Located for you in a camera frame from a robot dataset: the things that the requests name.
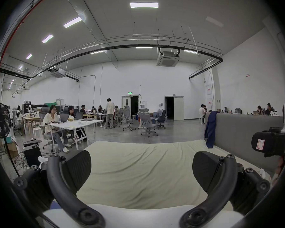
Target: standing fan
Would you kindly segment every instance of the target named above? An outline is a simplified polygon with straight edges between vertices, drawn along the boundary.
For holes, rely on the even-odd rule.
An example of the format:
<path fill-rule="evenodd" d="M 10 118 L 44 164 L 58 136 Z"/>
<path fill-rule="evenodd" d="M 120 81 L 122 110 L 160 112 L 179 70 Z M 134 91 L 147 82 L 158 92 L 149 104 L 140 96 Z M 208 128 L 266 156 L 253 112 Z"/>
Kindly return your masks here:
<path fill-rule="evenodd" d="M 8 149 L 8 144 L 6 142 L 6 137 L 9 134 L 10 130 L 11 130 L 11 117 L 10 117 L 8 109 L 5 107 L 5 105 L 0 103 L 0 139 L 4 138 L 5 148 L 8 152 L 8 157 L 10 158 L 11 163 L 12 163 L 17 175 L 20 176 L 15 165 L 14 165 L 14 162 L 11 158 L 11 154 L 10 154 L 9 149 Z"/>

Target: stool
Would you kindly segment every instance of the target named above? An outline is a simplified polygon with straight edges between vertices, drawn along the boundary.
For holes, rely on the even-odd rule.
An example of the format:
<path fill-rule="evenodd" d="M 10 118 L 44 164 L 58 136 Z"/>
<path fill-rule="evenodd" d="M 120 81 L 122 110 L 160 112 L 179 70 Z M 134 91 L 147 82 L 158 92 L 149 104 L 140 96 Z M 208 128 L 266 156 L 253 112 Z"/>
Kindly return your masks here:
<path fill-rule="evenodd" d="M 198 123 L 200 120 L 201 120 L 201 124 L 203 124 L 203 117 L 201 117 L 201 116 L 198 117 Z"/>

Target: gray mesh office chair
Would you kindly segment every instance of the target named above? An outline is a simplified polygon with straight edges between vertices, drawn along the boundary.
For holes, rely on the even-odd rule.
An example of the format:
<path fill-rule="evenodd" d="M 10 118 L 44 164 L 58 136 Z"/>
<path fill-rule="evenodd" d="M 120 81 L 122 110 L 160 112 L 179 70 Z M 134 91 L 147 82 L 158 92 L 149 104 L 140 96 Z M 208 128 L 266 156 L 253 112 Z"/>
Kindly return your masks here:
<path fill-rule="evenodd" d="M 164 123 L 166 121 L 166 110 L 163 110 L 161 116 L 158 116 L 157 117 L 157 122 L 160 123 L 158 126 L 157 126 L 157 129 L 160 129 L 160 127 L 164 127 L 166 129 L 166 126 L 165 125 L 162 125 L 162 123 Z"/>
<path fill-rule="evenodd" d="M 140 117 L 142 127 L 145 130 L 145 134 L 148 134 L 148 138 L 150 137 L 150 134 L 156 134 L 155 130 L 157 128 L 157 119 L 155 120 L 155 124 L 152 124 L 150 113 L 138 113 L 138 116 Z"/>
<path fill-rule="evenodd" d="M 129 107 L 128 105 L 126 105 L 126 106 L 123 108 L 123 116 L 124 116 L 123 122 L 124 122 L 124 123 L 127 123 L 127 124 L 129 124 L 129 125 L 126 126 L 126 127 L 124 127 L 122 130 L 124 131 L 126 128 L 129 128 L 130 131 L 136 130 L 136 128 L 130 126 L 130 124 L 133 123 L 133 120 L 131 119 L 130 107 Z"/>

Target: green cloth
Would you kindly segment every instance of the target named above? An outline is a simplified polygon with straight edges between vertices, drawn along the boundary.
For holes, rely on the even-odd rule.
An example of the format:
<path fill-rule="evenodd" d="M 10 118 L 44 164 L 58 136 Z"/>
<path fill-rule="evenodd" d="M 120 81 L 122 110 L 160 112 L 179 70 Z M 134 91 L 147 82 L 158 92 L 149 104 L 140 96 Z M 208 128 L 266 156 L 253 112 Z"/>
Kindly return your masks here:
<path fill-rule="evenodd" d="M 48 107 L 51 107 L 51 105 L 56 105 L 56 102 L 53 102 L 53 103 L 45 103 L 48 105 Z"/>

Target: ceiling air conditioner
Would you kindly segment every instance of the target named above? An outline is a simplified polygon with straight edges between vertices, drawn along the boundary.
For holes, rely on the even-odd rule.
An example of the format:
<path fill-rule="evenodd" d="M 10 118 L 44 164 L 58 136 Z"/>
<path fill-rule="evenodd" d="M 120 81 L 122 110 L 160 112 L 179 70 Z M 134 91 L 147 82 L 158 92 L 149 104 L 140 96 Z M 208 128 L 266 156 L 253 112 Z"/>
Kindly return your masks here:
<path fill-rule="evenodd" d="M 163 54 L 158 55 L 157 66 L 175 66 L 180 60 L 180 57 L 172 51 L 163 51 Z"/>
<path fill-rule="evenodd" d="M 59 68 L 58 71 L 54 71 L 51 76 L 55 78 L 63 78 L 66 75 L 66 71 L 63 70 L 62 68 Z"/>

